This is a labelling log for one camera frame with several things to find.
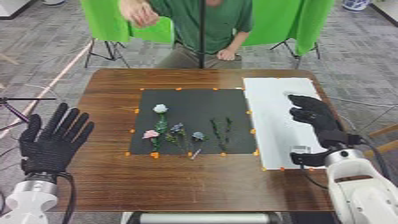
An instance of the white flower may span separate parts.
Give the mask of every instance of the white flower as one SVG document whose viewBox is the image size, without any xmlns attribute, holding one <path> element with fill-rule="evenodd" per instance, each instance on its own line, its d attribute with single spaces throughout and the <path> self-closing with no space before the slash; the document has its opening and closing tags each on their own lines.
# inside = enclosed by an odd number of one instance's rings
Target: white flower
<svg viewBox="0 0 398 224">
<path fill-rule="evenodd" d="M 154 111 L 159 113 L 159 114 L 164 114 L 168 112 L 170 108 L 166 107 L 164 104 L 159 104 L 157 107 L 154 108 Z"/>
</svg>

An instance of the green shirt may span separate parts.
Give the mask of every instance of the green shirt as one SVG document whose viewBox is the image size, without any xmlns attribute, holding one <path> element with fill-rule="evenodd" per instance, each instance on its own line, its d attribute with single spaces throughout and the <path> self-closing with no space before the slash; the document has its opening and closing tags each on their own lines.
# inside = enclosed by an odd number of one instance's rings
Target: green shirt
<svg viewBox="0 0 398 224">
<path fill-rule="evenodd" d="M 200 52 L 200 1 L 150 0 L 155 12 L 175 22 L 177 41 L 195 52 Z M 207 7 L 207 54 L 230 46 L 235 30 L 253 30 L 253 0 L 225 0 L 218 7 Z"/>
</svg>

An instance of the person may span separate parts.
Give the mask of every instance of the person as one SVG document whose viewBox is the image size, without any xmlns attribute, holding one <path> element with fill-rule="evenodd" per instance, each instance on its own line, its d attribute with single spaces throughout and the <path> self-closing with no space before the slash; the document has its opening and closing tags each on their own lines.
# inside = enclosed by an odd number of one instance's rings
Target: person
<svg viewBox="0 0 398 224">
<path fill-rule="evenodd" d="M 122 14 L 139 28 L 157 24 L 161 16 L 175 22 L 175 50 L 157 68 L 200 67 L 200 1 L 122 0 Z M 239 48 L 253 30 L 253 0 L 207 0 L 205 67 L 242 68 Z"/>
</svg>

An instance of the robotic arm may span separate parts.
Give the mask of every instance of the robotic arm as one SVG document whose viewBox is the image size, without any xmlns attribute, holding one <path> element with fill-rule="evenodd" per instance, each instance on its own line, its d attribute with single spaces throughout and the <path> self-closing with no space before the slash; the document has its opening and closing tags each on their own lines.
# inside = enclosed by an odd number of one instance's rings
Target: robotic arm
<svg viewBox="0 0 398 224">
<path fill-rule="evenodd" d="M 67 112 L 68 105 L 63 103 L 43 132 L 42 117 L 31 117 L 29 129 L 20 137 L 27 178 L 6 200 L 11 212 L 0 218 L 3 224 L 49 224 L 45 212 L 59 201 L 58 177 L 72 178 L 67 168 L 95 129 L 95 123 L 88 123 L 90 114 L 79 116 L 77 108 L 68 116 Z"/>
<path fill-rule="evenodd" d="M 354 149 L 362 137 L 344 132 L 331 109 L 310 97 L 290 96 L 296 108 L 294 119 L 315 127 L 321 145 L 330 149 L 321 154 L 292 153 L 298 165 L 328 166 L 330 195 L 344 224 L 398 223 L 398 190 L 376 170 L 363 152 Z M 8 197 L 11 212 L 0 218 L 3 224 L 49 224 L 45 211 L 58 205 L 58 177 L 83 147 L 95 123 L 79 109 L 61 104 L 47 128 L 42 131 L 42 117 L 33 115 L 29 129 L 22 134 L 22 168 L 27 179 L 17 185 Z"/>
<path fill-rule="evenodd" d="M 292 153 L 298 165 L 328 166 L 330 195 L 344 224 L 398 223 L 398 190 L 378 172 L 360 145 L 362 137 L 344 132 L 328 104 L 305 96 L 290 96 L 294 119 L 314 125 L 321 145 L 319 154 Z"/>
</svg>

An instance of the pink flower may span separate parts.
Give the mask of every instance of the pink flower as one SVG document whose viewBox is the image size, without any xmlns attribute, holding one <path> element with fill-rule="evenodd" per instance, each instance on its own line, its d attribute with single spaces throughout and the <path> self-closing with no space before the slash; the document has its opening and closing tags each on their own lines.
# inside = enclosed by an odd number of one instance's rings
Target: pink flower
<svg viewBox="0 0 398 224">
<path fill-rule="evenodd" d="M 147 131 L 143 139 L 157 138 L 159 132 L 155 130 Z"/>
</svg>

